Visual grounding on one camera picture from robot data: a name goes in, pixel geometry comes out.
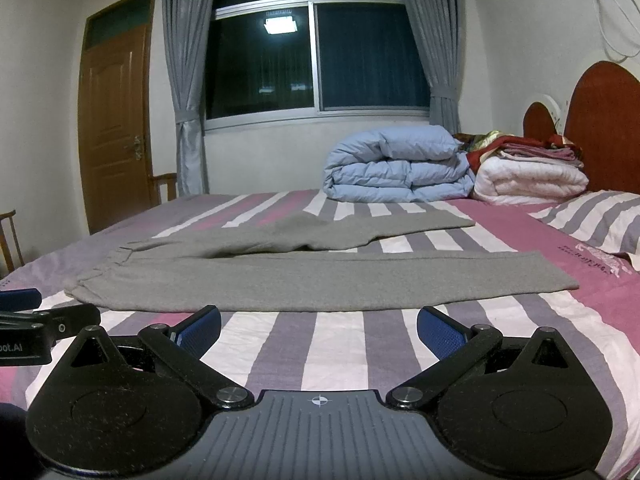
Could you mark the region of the grey pants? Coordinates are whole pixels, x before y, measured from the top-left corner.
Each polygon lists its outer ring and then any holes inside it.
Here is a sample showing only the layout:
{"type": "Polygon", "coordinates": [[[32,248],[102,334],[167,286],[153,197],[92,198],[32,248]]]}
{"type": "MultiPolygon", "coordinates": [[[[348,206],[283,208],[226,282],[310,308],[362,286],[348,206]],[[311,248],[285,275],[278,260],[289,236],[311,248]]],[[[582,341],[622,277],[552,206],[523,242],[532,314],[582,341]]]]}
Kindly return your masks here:
{"type": "Polygon", "coordinates": [[[264,226],[181,232],[120,246],[64,285],[111,310],[348,312],[576,289],[540,252],[381,252],[375,240],[473,220],[432,209],[324,220],[308,212],[264,226]]]}

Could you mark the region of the wooden chair at left edge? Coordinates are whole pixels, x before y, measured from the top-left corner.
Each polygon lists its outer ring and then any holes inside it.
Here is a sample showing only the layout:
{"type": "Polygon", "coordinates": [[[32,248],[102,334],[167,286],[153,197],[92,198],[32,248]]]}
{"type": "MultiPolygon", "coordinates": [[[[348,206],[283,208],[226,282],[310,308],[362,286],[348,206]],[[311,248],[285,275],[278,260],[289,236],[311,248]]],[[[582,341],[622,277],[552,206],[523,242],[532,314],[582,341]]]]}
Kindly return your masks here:
{"type": "Polygon", "coordinates": [[[0,214],[1,258],[8,273],[14,272],[17,268],[25,264],[22,248],[17,236],[15,216],[15,209],[0,214]]]}

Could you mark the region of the wooden chair near door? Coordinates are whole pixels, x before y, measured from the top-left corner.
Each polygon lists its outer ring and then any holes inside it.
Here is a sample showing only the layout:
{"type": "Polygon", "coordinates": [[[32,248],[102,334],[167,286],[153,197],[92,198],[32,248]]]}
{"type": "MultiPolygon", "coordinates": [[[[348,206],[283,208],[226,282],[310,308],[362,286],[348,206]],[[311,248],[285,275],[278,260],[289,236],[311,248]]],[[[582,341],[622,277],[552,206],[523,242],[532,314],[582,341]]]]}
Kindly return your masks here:
{"type": "Polygon", "coordinates": [[[158,206],[163,202],[171,202],[177,197],[177,174],[175,172],[150,177],[150,185],[153,206],[158,206]]]}

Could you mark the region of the striped pillow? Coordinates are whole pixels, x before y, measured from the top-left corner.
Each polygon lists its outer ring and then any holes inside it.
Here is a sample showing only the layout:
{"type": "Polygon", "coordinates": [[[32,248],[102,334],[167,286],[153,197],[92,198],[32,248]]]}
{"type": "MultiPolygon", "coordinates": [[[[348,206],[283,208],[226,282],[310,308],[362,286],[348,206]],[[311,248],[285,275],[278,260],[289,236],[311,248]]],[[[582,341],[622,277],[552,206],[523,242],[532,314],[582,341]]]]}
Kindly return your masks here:
{"type": "Polygon", "coordinates": [[[639,202],[631,192],[589,192],[532,217],[601,252],[625,256],[639,271],[639,202]]]}

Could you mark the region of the folded white quilt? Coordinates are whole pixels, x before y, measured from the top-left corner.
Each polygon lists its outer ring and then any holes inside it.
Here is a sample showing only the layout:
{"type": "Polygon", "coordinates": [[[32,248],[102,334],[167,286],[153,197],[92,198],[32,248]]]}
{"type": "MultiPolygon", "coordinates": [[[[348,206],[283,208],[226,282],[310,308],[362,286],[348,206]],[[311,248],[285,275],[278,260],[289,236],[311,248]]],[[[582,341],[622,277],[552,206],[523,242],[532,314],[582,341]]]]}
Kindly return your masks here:
{"type": "Polygon", "coordinates": [[[567,164],[491,156],[480,164],[472,196],[494,205],[562,203],[585,192],[589,179],[567,164]]]}

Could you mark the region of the brown wooden door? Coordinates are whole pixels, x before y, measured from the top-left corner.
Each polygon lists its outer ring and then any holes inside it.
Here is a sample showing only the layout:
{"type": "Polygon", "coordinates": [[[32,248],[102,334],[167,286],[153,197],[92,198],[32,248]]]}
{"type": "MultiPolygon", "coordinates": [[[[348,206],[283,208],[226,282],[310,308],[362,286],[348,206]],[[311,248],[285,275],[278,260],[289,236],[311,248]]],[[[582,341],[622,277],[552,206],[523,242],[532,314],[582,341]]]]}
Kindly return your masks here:
{"type": "Polygon", "coordinates": [[[78,153],[90,233],[154,205],[149,68],[155,0],[88,17],[80,59],[78,153]]]}

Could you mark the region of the folded light blue duvet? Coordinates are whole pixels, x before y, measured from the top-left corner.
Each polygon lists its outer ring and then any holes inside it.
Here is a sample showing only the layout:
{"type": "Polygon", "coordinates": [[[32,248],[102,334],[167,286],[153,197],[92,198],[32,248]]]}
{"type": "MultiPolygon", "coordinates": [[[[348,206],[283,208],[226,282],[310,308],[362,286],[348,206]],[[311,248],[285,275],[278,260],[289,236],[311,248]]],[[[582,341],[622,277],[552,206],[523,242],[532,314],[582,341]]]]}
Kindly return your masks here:
{"type": "Polygon", "coordinates": [[[469,196],[475,174],[462,143],[441,126],[354,133],[329,152],[322,191],[352,203],[428,203],[469,196]]]}

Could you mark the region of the red wooden headboard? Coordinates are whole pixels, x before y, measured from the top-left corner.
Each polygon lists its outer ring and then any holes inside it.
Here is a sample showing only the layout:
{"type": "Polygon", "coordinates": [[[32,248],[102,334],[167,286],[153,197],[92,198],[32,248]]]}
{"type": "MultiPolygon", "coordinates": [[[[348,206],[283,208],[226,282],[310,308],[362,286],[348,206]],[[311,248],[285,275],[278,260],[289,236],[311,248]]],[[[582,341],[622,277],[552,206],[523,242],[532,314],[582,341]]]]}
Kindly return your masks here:
{"type": "Polygon", "coordinates": [[[639,81],[626,68],[599,61],[574,88],[563,127],[539,101],[523,119],[526,138],[545,141],[561,133],[582,149],[590,191],[639,192],[639,81]]]}

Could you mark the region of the right grey curtain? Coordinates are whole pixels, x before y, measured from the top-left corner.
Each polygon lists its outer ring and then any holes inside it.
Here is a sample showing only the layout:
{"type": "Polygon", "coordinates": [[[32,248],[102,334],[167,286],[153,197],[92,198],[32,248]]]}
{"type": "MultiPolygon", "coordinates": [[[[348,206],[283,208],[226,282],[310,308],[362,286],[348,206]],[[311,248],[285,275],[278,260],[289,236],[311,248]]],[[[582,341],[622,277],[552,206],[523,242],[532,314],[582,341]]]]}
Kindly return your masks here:
{"type": "Polygon", "coordinates": [[[430,123],[460,128],[464,5],[462,0],[404,0],[418,55],[430,88],[430,123]]]}

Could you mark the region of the aluminium frame window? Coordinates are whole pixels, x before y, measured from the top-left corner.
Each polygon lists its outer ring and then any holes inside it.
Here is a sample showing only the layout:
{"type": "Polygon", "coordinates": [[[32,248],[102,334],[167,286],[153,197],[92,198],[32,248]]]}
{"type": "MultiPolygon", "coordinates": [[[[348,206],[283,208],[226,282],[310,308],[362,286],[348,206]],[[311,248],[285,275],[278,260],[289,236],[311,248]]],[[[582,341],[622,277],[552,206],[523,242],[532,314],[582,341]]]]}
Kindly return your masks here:
{"type": "Polygon", "coordinates": [[[213,0],[213,8],[205,117],[215,127],[428,112],[402,0],[213,0]]]}

